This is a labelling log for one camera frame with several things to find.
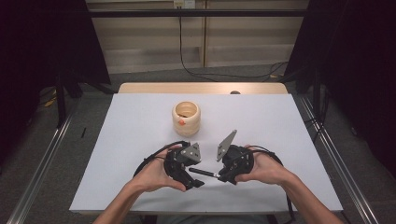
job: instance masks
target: cable on floor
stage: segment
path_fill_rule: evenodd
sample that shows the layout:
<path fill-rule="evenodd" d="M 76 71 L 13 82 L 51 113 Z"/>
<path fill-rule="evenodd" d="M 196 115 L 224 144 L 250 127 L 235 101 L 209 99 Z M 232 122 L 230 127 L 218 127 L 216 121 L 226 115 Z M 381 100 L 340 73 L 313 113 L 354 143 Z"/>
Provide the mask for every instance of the cable on floor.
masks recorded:
<path fill-rule="evenodd" d="M 192 71 L 190 71 L 189 69 L 187 69 L 187 67 L 184 64 L 184 60 L 183 60 L 183 53 L 182 53 L 182 46 L 183 46 L 183 42 L 182 42 L 182 28 L 181 28 L 181 17 L 178 18 L 178 24 L 179 24 L 179 53 L 180 53 L 180 60 L 181 60 L 181 65 L 183 66 L 184 70 L 190 74 L 193 77 L 199 77 L 199 78 L 203 78 L 209 81 L 213 81 L 213 82 L 218 82 L 217 80 L 210 78 L 210 77 L 203 77 L 203 76 L 217 76 L 217 77 L 241 77 L 241 78 L 258 78 L 258 77 L 265 77 L 265 80 L 263 80 L 262 82 L 267 81 L 271 75 L 277 71 L 280 67 L 282 67 L 284 64 L 287 64 L 288 62 L 281 62 L 281 63 L 274 63 L 271 65 L 271 69 L 268 73 L 264 74 L 264 75 L 258 75 L 258 76 L 252 76 L 252 77 L 246 77 L 246 76 L 238 76 L 238 75 L 231 75 L 231 74 L 218 74 L 218 73 L 194 73 Z"/>

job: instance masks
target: white tabletop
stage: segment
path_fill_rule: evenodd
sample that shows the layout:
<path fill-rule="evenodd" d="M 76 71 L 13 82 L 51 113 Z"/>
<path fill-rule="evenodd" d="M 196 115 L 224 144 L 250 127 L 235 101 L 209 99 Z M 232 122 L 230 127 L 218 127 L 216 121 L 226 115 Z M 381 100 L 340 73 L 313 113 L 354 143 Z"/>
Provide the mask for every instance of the white tabletop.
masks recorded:
<path fill-rule="evenodd" d="M 194 101 L 202 110 L 201 129 L 189 138 L 177 135 L 172 127 L 172 108 L 181 101 Z M 234 145 L 259 145 L 274 151 L 330 210 L 342 210 L 291 95 L 156 93 L 114 95 L 70 210 L 103 211 L 144 158 L 178 140 L 200 144 L 203 161 L 195 168 L 218 172 L 222 164 L 216 162 L 217 145 L 232 130 L 238 131 Z M 205 184 L 184 193 L 169 188 L 144 193 L 131 211 L 142 214 L 288 211 L 286 194 L 279 186 L 253 181 L 234 186 L 208 176 L 192 173 L 191 176 Z"/>

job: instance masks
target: wire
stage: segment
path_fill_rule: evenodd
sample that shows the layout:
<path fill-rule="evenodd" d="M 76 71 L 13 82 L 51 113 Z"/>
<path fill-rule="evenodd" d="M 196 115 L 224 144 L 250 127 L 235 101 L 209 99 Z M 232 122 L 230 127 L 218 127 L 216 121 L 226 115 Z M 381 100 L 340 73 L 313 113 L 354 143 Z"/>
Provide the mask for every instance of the wire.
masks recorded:
<path fill-rule="evenodd" d="M 164 161 L 171 161 L 171 160 L 166 159 L 166 158 L 164 158 L 164 157 L 154 157 L 153 159 L 162 159 L 162 160 L 164 160 Z"/>
<path fill-rule="evenodd" d="M 154 152 L 153 154 L 151 154 L 149 157 L 145 158 L 145 159 L 142 161 L 142 163 L 140 163 L 140 165 L 137 167 L 136 171 L 134 172 L 134 177 L 135 177 L 135 176 L 136 176 L 147 164 L 149 164 L 149 162 L 151 162 L 151 161 L 154 160 L 155 158 L 160 158 L 160 157 L 157 157 L 157 155 L 160 154 L 162 151 L 166 150 L 166 149 L 169 148 L 169 147 L 176 146 L 176 145 L 180 145 L 180 144 L 181 144 L 183 147 L 186 147 L 186 146 L 189 145 L 188 142 L 185 142 L 185 141 L 177 141 L 177 142 L 171 143 L 171 144 L 169 144 L 169 145 L 166 145 L 166 146 L 164 146 L 164 147 L 158 149 L 156 152 Z"/>
<path fill-rule="evenodd" d="M 312 118 L 309 120 L 306 120 L 305 123 L 311 122 L 306 129 L 310 128 L 314 123 L 318 123 L 318 130 L 316 131 L 314 137 L 312 138 L 312 142 L 316 142 L 319 134 L 323 131 L 324 129 L 324 122 L 326 121 L 326 116 L 327 116 L 327 111 L 329 109 L 329 102 L 330 102 L 330 94 L 327 89 L 325 89 L 325 94 L 323 96 L 323 103 L 320 111 L 320 120 L 317 118 Z"/>
<path fill-rule="evenodd" d="M 347 222 L 348 224 L 351 224 L 349 218 L 347 218 L 347 215 L 344 213 L 344 211 L 341 211 L 341 215 L 343 215 L 344 219 L 346 220 L 346 222 Z"/>
<path fill-rule="evenodd" d="M 192 71 L 190 71 L 189 69 L 187 69 L 187 67 L 184 64 L 184 60 L 183 60 L 183 53 L 182 53 L 182 46 L 183 46 L 183 41 L 182 41 L 182 33 L 181 33 L 181 17 L 178 18 L 178 25 L 179 25 L 179 53 L 180 53 L 180 60 L 181 60 L 181 65 L 183 66 L 184 70 L 189 73 L 191 76 L 193 77 L 199 77 L 199 78 L 203 78 L 209 81 L 214 81 L 214 82 L 218 82 L 217 80 L 210 78 L 210 77 L 203 77 L 203 76 L 217 76 L 217 77 L 242 77 L 242 78 L 258 78 L 258 77 L 265 77 L 265 80 L 263 80 L 262 82 L 267 81 L 268 79 L 270 79 L 271 75 L 277 71 L 280 67 L 282 67 L 284 64 L 288 63 L 288 62 L 281 62 L 281 63 L 273 63 L 271 65 L 271 69 L 268 73 L 264 74 L 264 75 L 258 75 L 258 76 L 251 76 L 251 77 L 246 77 L 246 76 L 238 76 L 238 75 L 231 75 L 231 74 L 218 74 L 218 73 L 194 73 Z"/>
<path fill-rule="evenodd" d="M 283 166 L 282 161 L 281 161 L 280 158 L 275 154 L 275 152 L 272 152 L 272 151 L 268 150 L 268 149 L 265 148 L 265 147 L 259 147 L 259 146 L 250 146 L 250 147 L 260 148 L 261 150 L 258 150 L 258 149 L 256 149 L 256 150 L 251 150 L 250 152 L 243 153 L 243 155 L 241 155 L 241 156 L 247 155 L 247 154 L 249 154 L 249 153 L 258 153 L 258 152 L 260 152 L 260 153 L 265 153 L 265 154 L 269 155 L 272 159 L 274 159 L 275 161 L 277 161 L 279 164 L 281 164 L 281 165 Z M 296 220 L 296 218 L 295 218 L 295 215 L 294 215 L 294 212 L 293 212 L 293 207 L 292 207 L 291 199 L 289 198 L 288 195 L 286 195 L 286 201 L 287 201 L 287 203 L 288 203 L 290 221 L 286 222 L 285 224 L 289 224 L 289 223 L 293 223 L 293 222 Z"/>

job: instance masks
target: triangular metal plate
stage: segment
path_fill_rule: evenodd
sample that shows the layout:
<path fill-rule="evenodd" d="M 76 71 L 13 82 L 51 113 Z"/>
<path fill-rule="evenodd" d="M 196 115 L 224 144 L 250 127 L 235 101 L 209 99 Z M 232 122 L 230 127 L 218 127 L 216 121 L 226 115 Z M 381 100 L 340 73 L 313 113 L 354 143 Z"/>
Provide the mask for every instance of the triangular metal plate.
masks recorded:
<path fill-rule="evenodd" d="M 194 143 L 189 147 L 186 147 L 181 151 L 181 155 L 187 157 L 193 161 L 200 162 L 201 161 L 201 152 L 199 150 L 198 143 Z"/>
<path fill-rule="evenodd" d="M 218 161 L 220 161 L 230 148 L 233 138 L 236 135 L 236 130 L 233 130 L 218 146 Z"/>

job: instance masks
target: black stand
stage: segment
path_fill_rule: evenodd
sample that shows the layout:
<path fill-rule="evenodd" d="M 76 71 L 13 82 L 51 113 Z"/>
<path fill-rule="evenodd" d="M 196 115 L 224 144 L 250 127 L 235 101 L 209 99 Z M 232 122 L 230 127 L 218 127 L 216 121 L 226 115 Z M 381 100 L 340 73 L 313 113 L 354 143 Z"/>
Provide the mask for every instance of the black stand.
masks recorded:
<path fill-rule="evenodd" d="M 65 72 L 60 72 L 56 78 L 56 98 L 58 100 L 58 125 L 57 128 L 60 128 L 62 124 L 64 124 L 66 118 L 66 104 L 64 100 L 64 88 L 69 93 L 72 98 L 79 98 L 82 96 L 82 89 L 78 85 L 78 82 L 84 82 L 97 90 L 105 93 L 105 94 L 114 94 L 117 93 L 107 87 L 102 86 L 99 83 L 92 82 L 86 77 L 78 77 L 76 74 L 71 73 L 68 76 L 65 75 Z"/>

